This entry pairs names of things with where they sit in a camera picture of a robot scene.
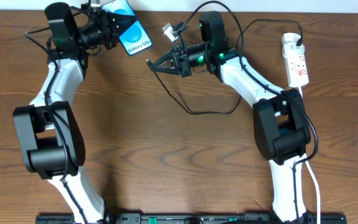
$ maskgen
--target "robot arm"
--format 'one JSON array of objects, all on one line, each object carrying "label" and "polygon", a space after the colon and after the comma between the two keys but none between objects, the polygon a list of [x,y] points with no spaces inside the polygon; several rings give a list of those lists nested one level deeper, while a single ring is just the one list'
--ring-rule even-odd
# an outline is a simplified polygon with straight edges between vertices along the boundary
[{"label": "robot arm", "polygon": [[[305,156],[306,144],[310,142],[310,131],[299,111],[266,91],[265,87],[268,86],[271,90],[285,95],[305,110],[300,94],[295,89],[284,91],[283,88],[270,83],[249,65],[245,57],[242,57],[242,62],[247,72],[243,71],[237,49],[228,46],[219,12],[206,12],[201,15],[200,29],[204,42],[187,47],[179,32],[165,26],[164,33],[174,41],[180,37],[182,45],[174,45],[171,51],[154,63],[146,60],[149,68],[153,72],[187,77],[191,75],[191,67],[206,64],[210,73],[233,87],[250,104],[254,111],[255,143],[263,157],[269,161],[272,170],[273,211],[283,222],[296,220],[291,168],[295,161]],[[276,116],[280,115],[288,115],[288,119],[277,123]],[[301,166],[297,166],[296,192],[301,217],[306,208],[302,200],[300,169]]]},{"label": "robot arm", "polygon": [[[74,222],[108,224],[115,223],[114,216],[105,210],[104,200],[96,193],[85,172],[85,144],[70,106],[76,89],[85,78],[86,50],[100,45],[108,50],[115,47],[118,37],[137,19],[87,4],[82,8],[89,18],[84,28],[77,27],[66,3],[53,3],[45,9],[56,49],[48,53],[49,73],[39,94],[29,106],[16,108],[13,120],[27,170],[37,172],[60,191],[74,213]],[[48,88],[48,105],[45,105]],[[55,129],[56,136],[37,137],[37,133],[47,129]],[[65,170],[67,176],[62,178]]]},{"label": "robot arm", "polygon": [[[282,88],[271,84],[255,69],[253,69],[245,57],[242,58],[243,64],[246,65],[246,69],[265,86],[269,86],[270,89],[281,92]],[[221,65],[222,81],[233,87],[242,97],[253,107],[253,105],[262,99],[269,100],[275,98],[276,95],[266,91],[262,86],[256,83],[246,72],[242,71],[239,63],[239,58],[235,57],[228,60],[225,64]],[[280,116],[280,112],[276,112],[275,116]],[[294,162],[303,159],[305,156],[295,156],[284,162],[282,165],[278,165],[273,159],[269,160],[270,168],[272,170],[274,200],[273,211],[281,221],[293,221],[296,219],[294,193],[292,188],[293,173],[292,167]],[[297,166],[296,172],[296,195],[298,211],[300,216],[306,212],[306,207],[302,199],[302,183],[301,183],[301,166]]]}]

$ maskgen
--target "wall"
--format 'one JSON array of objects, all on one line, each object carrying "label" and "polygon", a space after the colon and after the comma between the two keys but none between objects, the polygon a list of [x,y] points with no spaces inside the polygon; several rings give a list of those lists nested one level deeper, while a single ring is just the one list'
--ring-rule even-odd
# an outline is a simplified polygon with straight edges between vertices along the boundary
[{"label": "wall", "polygon": [[[60,0],[79,7],[86,0]],[[143,11],[193,11],[206,0],[128,0],[134,10]],[[0,9],[45,9],[53,0],[0,0]],[[356,0],[221,0],[233,11],[245,12],[350,12],[358,13]],[[216,4],[203,10],[224,11]]]}]

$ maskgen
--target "plug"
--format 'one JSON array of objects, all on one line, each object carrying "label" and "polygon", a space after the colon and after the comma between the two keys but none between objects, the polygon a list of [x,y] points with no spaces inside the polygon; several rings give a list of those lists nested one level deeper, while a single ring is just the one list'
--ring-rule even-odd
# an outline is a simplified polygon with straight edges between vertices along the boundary
[{"label": "plug", "polygon": [[286,33],[282,37],[282,53],[287,70],[288,86],[301,87],[309,83],[308,69],[306,67],[305,46],[299,43],[301,36],[294,33]]},{"label": "plug", "polygon": [[179,35],[174,32],[170,23],[167,23],[167,25],[162,28],[162,31],[164,32],[164,35],[166,35],[172,42],[175,42],[179,38]]}]

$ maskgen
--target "wooden table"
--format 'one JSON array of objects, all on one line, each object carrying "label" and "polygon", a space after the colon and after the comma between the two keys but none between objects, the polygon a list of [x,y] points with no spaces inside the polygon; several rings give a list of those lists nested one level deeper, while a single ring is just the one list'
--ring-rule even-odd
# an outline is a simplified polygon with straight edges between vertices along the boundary
[{"label": "wooden table", "polygon": [[[324,212],[358,223],[358,14],[236,13],[243,27],[257,18],[296,19],[305,34],[310,84],[305,107],[319,134],[311,161]],[[73,111],[86,143],[85,167],[97,192],[115,210],[145,213],[235,213],[269,210],[270,167],[254,142],[252,110],[242,101],[230,116],[186,114],[164,91],[145,59],[157,60],[170,42],[161,28],[189,12],[138,12],[154,46],[128,57],[121,46],[89,60]],[[189,44],[200,42],[198,20]],[[238,29],[224,14],[234,44]],[[39,213],[67,213],[59,192],[26,171],[12,112],[33,99],[47,74],[47,56],[24,37],[47,26],[42,11],[0,11],[0,222],[34,223]],[[246,56],[278,86],[288,86],[281,54],[293,24],[259,23],[246,32]],[[42,42],[50,33],[35,35]],[[194,110],[229,110],[237,93],[210,74],[160,75]],[[308,146],[310,153],[313,144]],[[306,168],[303,199],[315,211]]]}]

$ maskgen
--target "power strip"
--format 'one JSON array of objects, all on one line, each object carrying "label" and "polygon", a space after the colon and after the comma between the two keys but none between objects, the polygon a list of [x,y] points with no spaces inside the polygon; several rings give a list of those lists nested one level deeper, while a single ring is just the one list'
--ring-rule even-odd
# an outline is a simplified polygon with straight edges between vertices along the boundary
[{"label": "power strip", "polygon": [[308,69],[306,67],[305,46],[296,46],[301,38],[299,34],[286,33],[282,37],[283,56],[287,69],[288,86],[301,87],[309,83]]}]

